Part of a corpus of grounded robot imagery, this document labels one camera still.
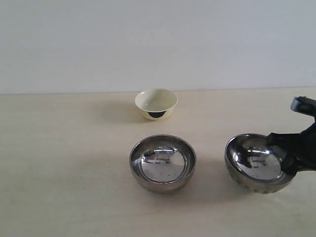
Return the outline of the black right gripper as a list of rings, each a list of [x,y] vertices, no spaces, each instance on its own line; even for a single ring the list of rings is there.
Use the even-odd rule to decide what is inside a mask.
[[[285,174],[296,175],[297,171],[316,170],[315,122],[300,133],[270,133],[266,137],[266,144],[295,150],[295,157],[286,155],[281,162],[281,170]]]

